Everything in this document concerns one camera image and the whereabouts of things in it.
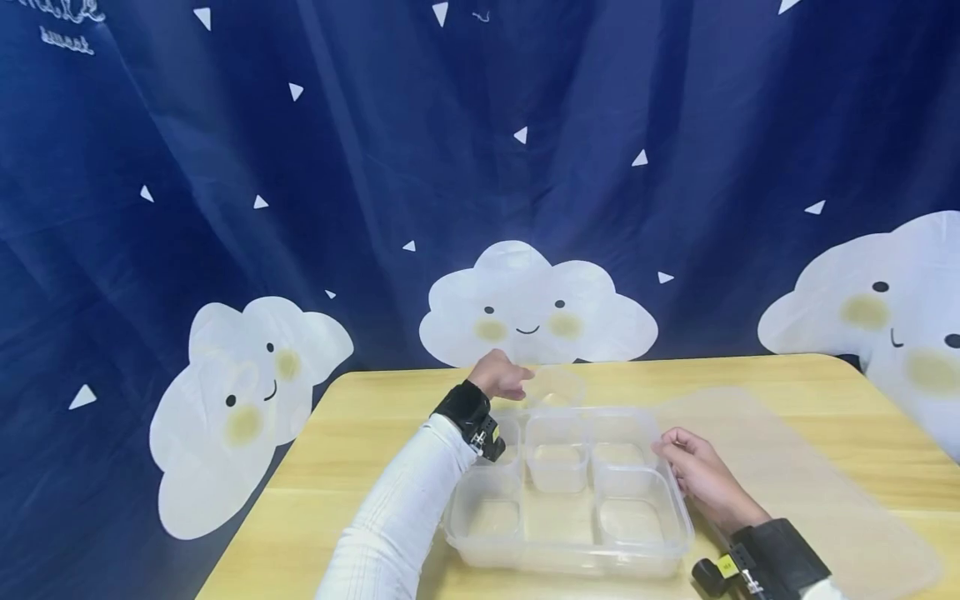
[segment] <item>black wrist strap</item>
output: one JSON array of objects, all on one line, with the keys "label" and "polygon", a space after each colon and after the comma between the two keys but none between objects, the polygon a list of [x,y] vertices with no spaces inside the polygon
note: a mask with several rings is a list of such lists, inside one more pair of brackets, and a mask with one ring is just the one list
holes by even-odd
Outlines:
[{"label": "black wrist strap", "polygon": [[800,598],[801,591],[830,576],[830,569],[785,518],[744,527],[733,534],[732,543],[743,546],[758,572],[775,580],[770,587],[786,590],[789,598]]},{"label": "black wrist strap", "polygon": [[490,399],[471,381],[464,380],[450,390],[433,412],[453,421],[464,442],[490,462],[500,458],[507,447],[490,416]]}]

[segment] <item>white ribbed sleeve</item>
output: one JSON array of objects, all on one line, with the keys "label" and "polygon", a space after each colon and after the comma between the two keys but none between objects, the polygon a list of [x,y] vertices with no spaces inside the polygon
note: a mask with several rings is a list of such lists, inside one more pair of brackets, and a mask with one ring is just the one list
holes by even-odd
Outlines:
[{"label": "white ribbed sleeve", "polygon": [[476,460],[452,422],[431,416],[383,471],[344,530],[316,600],[415,598],[446,502]]},{"label": "white ribbed sleeve", "polygon": [[847,600],[847,596],[830,579],[825,579],[807,588],[803,600]]}]

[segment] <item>cartoon cloud face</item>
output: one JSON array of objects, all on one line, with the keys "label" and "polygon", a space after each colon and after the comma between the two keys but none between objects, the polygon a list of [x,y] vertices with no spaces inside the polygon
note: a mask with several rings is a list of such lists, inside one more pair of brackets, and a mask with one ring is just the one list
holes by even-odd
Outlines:
[{"label": "cartoon cloud face", "polygon": [[657,339],[657,322],[582,260],[556,266],[523,242],[493,244],[471,269],[430,288],[420,339],[433,356],[469,367],[493,348],[522,363],[630,360]]},{"label": "cartoon cloud face", "polygon": [[313,386],[352,353],[340,324],[283,298],[254,300],[243,313],[218,303],[201,308],[190,328],[190,364],[150,426],[167,532],[192,540],[235,515],[275,448],[302,430]]},{"label": "cartoon cloud face", "polygon": [[857,354],[871,381],[960,459],[960,212],[827,250],[757,333],[778,354]]}]

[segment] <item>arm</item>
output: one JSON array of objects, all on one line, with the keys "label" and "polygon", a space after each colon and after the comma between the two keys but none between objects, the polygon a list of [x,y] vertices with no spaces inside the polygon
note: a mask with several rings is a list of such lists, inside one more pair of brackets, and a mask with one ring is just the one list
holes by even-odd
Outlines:
[{"label": "arm", "polygon": [[[697,509],[733,544],[747,551],[768,574],[782,579],[786,588],[797,589],[829,571],[813,549],[797,536],[784,519],[773,522],[770,515],[740,486],[712,444],[685,429],[675,427],[653,444],[653,450],[667,461],[681,491]],[[799,590],[803,600],[846,600],[844,594],[825,578]]]},{"label": "arm", "polygon": [[[521,382],[533,374],[501,350],[480,359],[463,385],[490,411],[489,398],[523,399]],[[400,450],[373,486],[337,542],[316,600],[413,599],[420,568],[450,494],[477,459],[465,431],[434,414]]]}]

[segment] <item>small plastic cup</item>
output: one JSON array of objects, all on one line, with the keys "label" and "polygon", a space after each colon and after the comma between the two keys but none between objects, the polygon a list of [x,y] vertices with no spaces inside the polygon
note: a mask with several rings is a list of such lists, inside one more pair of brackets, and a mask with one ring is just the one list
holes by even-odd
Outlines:
[{"label": "small plastic cup", "polygon": [[608,545],[678,545],[683,516],[666,480],[650,468],[593,466],[596,515]]},{"label": "small plastic cup", "polygon": [[520,478],[501,468],[474,469],[457,486],[450,533],[459,539],[512,540],[523,522]]},{"label": "small plastic cup", "polygon": [[570,413],[527,421],[524,452],[534,486],[541,492],[576,493],[587,486],[587,423]]},{"label": "small plastic cup", "polygon": [[502,439],[507,448],[491,463],[487,459],[480,457],[477,459],[476,466],[479,468],[508,468],[519,473],[520,470],[520,423],[516,419],[503,416],[502,413],[492,413],[499,427],[500,439]]},{"label": "small plastic cup", "polygon": [[655,467],[650,449],[660,437],[657,421],[637,409],[600,410],[590,416],[590,454],[595,465]]},{"label": "small plastic cup", "polygon": [[563,367],[537,369],[534,378],[523,385],[527,406],[531,409],[577,408],[587,395],[584,380]]}]

